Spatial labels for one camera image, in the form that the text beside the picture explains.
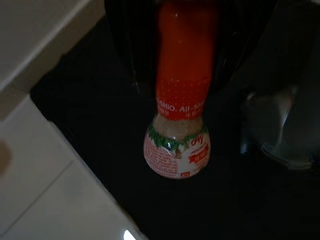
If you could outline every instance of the grout line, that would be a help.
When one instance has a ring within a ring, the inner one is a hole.
[[[32,208],[32,206],[47,192],[47,190],[61,177],[63,173],[73,164],[71,160],[64,169],[49,183],[49,185],[26,207],[26,209],[11,223],[3,233],[0,234],[0,239],[3,238],[7,232]]]

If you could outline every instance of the black countertop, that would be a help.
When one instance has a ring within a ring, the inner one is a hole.
[[[207,99],[207,167],[184,180],[153,172],[143,142],[156,104],[130,85],[105,19],[31,98],[150,240],[311,239],[306,232],[320,231],[318,171],[291,172],[258,153],[240,154],[236,86]]]

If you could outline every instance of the seasoning bottle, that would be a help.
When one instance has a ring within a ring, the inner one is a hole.
[[[201,114],[213,76],[218,7],[208,1],[169,1],[159,11],[158,113],[144,139],[144,157],[159,175],[188,178],[210,157]]]

